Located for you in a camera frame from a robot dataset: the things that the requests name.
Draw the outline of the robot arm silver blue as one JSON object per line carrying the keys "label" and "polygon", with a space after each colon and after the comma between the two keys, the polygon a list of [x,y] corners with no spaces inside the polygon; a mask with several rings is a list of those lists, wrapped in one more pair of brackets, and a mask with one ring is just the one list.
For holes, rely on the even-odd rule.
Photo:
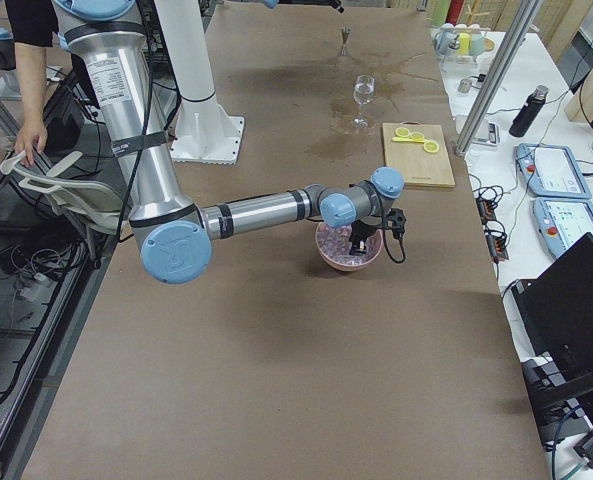
{"label": "robot arm silver blue", "polygon": [[191,281],[208,266],[213,240],[304,219],[350,226],[355,253],[377,231],[403,237],[405,217],[394,203],[404,180],[390,167],[346,189],[313,184],[198,207],[182,192],[175,162],[233,164],[245,127],[243,118],[228,115],[217,100],[199,7],[190,1],[155,3],[180,95],[181,134],[175,140],[153,94],[144,53],[148,31],[138,3],[58,1],[54,10],[62,47],[85,64],[127,184],[119,221],[131,227],[142,264],[155,279]]}

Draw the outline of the person's hand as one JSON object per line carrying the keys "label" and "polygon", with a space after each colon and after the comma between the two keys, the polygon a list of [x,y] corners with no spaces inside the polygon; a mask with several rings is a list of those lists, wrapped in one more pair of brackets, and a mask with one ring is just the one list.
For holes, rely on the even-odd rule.
{"label": "person's hand", "polygon": [[16,136],[15,153],[25,153],[21,164],[26,167],[34,165],[34,153],[44,151],[48,138],[47,129],[40,118],[26,119]]}

